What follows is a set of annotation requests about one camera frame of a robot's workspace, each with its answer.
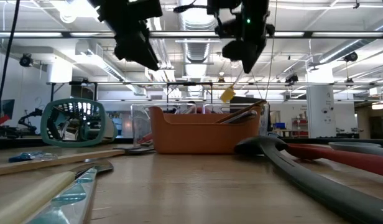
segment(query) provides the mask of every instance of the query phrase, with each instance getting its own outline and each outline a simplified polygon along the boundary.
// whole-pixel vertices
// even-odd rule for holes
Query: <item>workbench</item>
[[[128,146],[0,150],[0,164],[24,151],[62,156],[114,147]],[[109,161],[114,171],[98,176],[90,223],[347,223],[290,185],[264,157],[148,154],[111,157]],[[382,176],[326,159],[296,161],[326,178],[383,199]],[[80,163],[2,175],[0,195],[76,166]]]

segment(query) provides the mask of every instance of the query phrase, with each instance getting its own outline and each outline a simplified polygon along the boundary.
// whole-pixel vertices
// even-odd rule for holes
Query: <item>white column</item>
[[[332,83],[332,68],[327,65],[307,72],[307,82]],[[307,88],[309,138],[335,137],[334,91],[330,85]]]

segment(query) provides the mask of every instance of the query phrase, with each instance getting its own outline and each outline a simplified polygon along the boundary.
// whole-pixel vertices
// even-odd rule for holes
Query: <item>wooden table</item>
[[[21,151],[59,155],[111,149],[38,147],[0,151],[0,163]],[[150,154],[112,157],[98,177],[90,223],[346,223],[290,185],[264,158]],[[0,195],[80,164],[0,176]],[[383,177],[325,159],[303,166],[383,198]]]

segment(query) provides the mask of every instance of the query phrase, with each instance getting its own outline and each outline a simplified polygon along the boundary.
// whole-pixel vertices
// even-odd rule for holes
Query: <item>wooden stick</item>
[[[28,170],[35,170],[43,167],[51,167],[62,164],[69,164],[72,162],[82,162],[85,159],[97,159],[111,156],[120,156],[126,153],[122,149],[113,149],[106,151],[86,152],[80,154],[74,154],[69,156],[59,156],[55,160],[51,161],[24,161],[15,162],[10,164],[0,164],[0,175],[13,174],[16,172],[24,172]]]
[[[235,116],[237,116],[237,115],[239,115],[239,114],[242,114],[242,113],[244,113],[244,112],[246,112],[246,111],[251,110],[251,109],[252,109],[253,107],[255,107],[255,106],[260,106],[261,104],[263,104],[263,103],[265,103],[265,102],[266,102],[266,100],[259,100],[258,102],[253,103],[253,104],[247,106],[246,108],[241,109],[241,110],[239,110],[239,111],[237,111],[237,112],[235,112],[235,113],[233,113],[233,114],[230,114],[229,116],[227,116],[227,117],[225,117],[225,118],[222,118],[222,119],[220,119],[219,121],[216,121],[215,123],[216,123],[216,124],[220,124],[220,123],[222,123],[223,121],[227,121],[227,120],[230,119],[230,118],[233,118],[233,117],[235,117]]]

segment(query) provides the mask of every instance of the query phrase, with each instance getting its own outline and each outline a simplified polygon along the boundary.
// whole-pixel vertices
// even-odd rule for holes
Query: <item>orange plastic basket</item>
[[[154,148],[161,154],[233,154],[235,145],[257,136],[258,116],[242,124],[214,124],[229,114],[164,114],[149,108]]]

